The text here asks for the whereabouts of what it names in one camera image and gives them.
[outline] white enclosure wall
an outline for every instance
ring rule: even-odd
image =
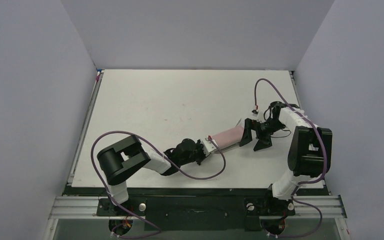
[[[353,239],[384,239],[384,0],[336,0],[296,72],[305,111],[333,131],[328,187]]]
[[[42,237],[95,77],[59,0],[0,0],[0,240]]]
[[[61,0],[103,69],[294,70],[334,0]]]

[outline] white table surface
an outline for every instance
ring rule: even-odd
[[[267,78],[287,101],[297,104],[288,71],[269,70],[105,70],[72,182],[73,187],[102,187],[95,173],[91,146],[103,133],[114,130],[133,132],[161,151],[174,148],[183,139],[197,140],[230,129],[239,119],[252,116],[254,84]],[[260,109],[280,101],[265,82],[257,88]],[[276,132],[284,136],[287,132]],[[113,134],[96,146],[103,148],[127,137]],[[193,180],[180,172],[171,176],[142,168],[127,180],[132,188],[267,188],[288,168],[287,157],[292,136],[273,138],[273,146],[253,151],[256,140],[225,152],[224,172],[209,180]],[[212,154],[202,165],[182,166],[192,176],[207,177],[223,166],[219,154]],[[321,182],[306,186],[322,188]]]

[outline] bolt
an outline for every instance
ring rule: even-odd
[[[143,212],[145,209],[147,209],[147,205],[145,203],[139,204],[139,211]]]
[[[288,209],[289,211],[294,210],[294,204],[293,204],[292,202],[290,202],[290,203],[287,205],[287,209]]]
[[[253,211],[253,210],[254,210],[254,204],[252,204],[252,203],[248,203],[248,204],[246,205],[246,209],[248,209],[248,211]]]

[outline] purple cable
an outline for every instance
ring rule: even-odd
[[[265,81],[267,82],[268,84],[271,85],[271,87],[276,91],[276,93],[279,95],[279,97],[282,99],[282,101],[286,104],[286,106],[288,108],[290,108],[292,111],[295,111],[295,109],[286,101],[286,99],[284,98],[284,96],[282,96],[282,94],[279,92],[278,88],[269,80],[265,79],[265,78],[260,78],[257,80],[257,82],[255,83],[255,87],[254,87],[254,103],[255,105],[257,105],[257,85],[260,81]],[[319,230],[320,226],[322,225],[322,221],[323,221],[323,216],[322,216],[322,211],[320,211],[320,209],[315,206],[315,205],[312,205],[310,203],[306,203],[306,202],[302,202],[302,201],[298,201],[296,200],[293,196],[295,195],[295,193],[297,193],[298,189],[299,189],[299,185],[302,185],[302,184],[315,184],[315,183],[318,183],[320,182],[326,175],[326,172],[328,171],[328,158],[327,158],[327,153],[326,153],[326,148],[325,148],[325,145],[323,144],[323,140],[322,140],[322,137],[320,136],[319,134],[319,131],[317,131],[317,127],[314,125],[313,122],[311,122],[308,118],[306,118],[304,115],[302,115],[300,112],[297,112],[296,111],[296,114],[298,114],[298,116],[300,116],[304,121],[306,121],[308,124],[310,124],[310,126],[314,129],[314,133],[317,137],[317,140],[318,142],[320,143],[320,148],[321,148],[321,152],[323,154],[323,170],[321,172],[321,175],[319,178],[317,178],[316,180],[312,180],[312,181],[300,181],[298,182],[298,186],[295,187],[295,189],[293,190],[292,194],[291,194],[291,198],[294,202],[296,203],[299,203],[299,204],[303,204],[303,205],[306,205],[306,206],[309,206],[309,207],[312,207],[314,209],[316,209],[318,211],[318,213],[320,214],[320,221],[318,222],[317,226],[307,232],[307,233],[303,233],[303,234],[299,234],[299,235],[279,235],[278,237],[279,238],[302,238],[302,237],[306,237],[310,234],[313,234],[314,232],[316,232],[317,230]]]
[[[131,132],[128,132],[128,131],[109,131],[109,132],[106,132],[102,135],[100,135],[96,140],[95,142],[92,144],[92,148],[90,150],[90,159],[92,161],[92,165],[93,165],[93,169],[95,169],[95,172],[96,174],[98,175],[100,181],[102,182],[103,184],[103,187],[105,188],[106,192],[108,193],[108,198],[113,202],[113,203],[116,203],[116,205],[122,209],[123,211],[125,211],[126,213],[144,221],[145,223],[153,226],[154,228],[158,229],[158,231],[155,231],[155,232],[152,232],[152,233],[148,233],[148,234],[145,234],[145,235],[140,235],[140,236],[122,236],[122,235],[119,235],[120,238],[122,239],[142,239],[142,238],[146,238],[146,237],[150,237],[150,236],[154,236],[154,235],[157,235],[159,233],[161,233],[161,229],[156,226],[155,224],[153,224],[152,222],[146,220],[145,218],[137,215],[136,213],[128,210],[127,208],[123,207],[120,203],[116,202],[116,200],[111,196],[110,193],[110,190],[108,189],[108,185],[105,183],[104,181],[104,178],[102,177],[102,175],[99,173],[98,171],[98,168],[97,168],[97,165],[95,164],[95,158],[94,158],[94,150],[95,150],[95,147],[97,145],[97,143],[99,142],[99,140],[101,140],[103,137],[107,136],[107,135],[110,135],[110,134],[127,134],[127,135],[132,135],[132,136],[136,136],[138,139],[144,141],[145,143],[147,143],[152,149],[154,149],[155,152],[157,152],[159,155],[161,155],[165,160],[167,160],[172,166],[174,166],[175,168],[177,168],[182,174],[184,174],[186,177],[189,177],[191,179],[195,179],[195,180],[207,180],[207,179],[212,179],[212,178],[215,178],[217,177],[218,175],[220,175],[226,168],[226,158],[225,158],[225,155],[222,153],[222,150],[219,148],[219,146],[217,146],[214,141],[211,139],[210,136],[208,136],[208,140],[211,142],[211,144],[214,145],[214,147],[217,149],[217,151],[220,153],[221,157],[223,158],[223,168],[216,174],[212,175],[212,176],[208,176],[208,177],[195,177],[195,176],[191,176],[189,174],[187,174],[186,172],[184,172],[183,170],[180,169],[180,167],[178,167],[173,161],[171,161],[170,159],[168,159],[163,153],[161,153],[152,143],[150,143],[148,140],[146,140],[145,138],[139,136],[139,135],[136,135],[134,133],[131,133]],[[120,227],[120,225],[117,225],[115,226],[113,229],[112,229],[112,232],[114,232],[118,227]]]

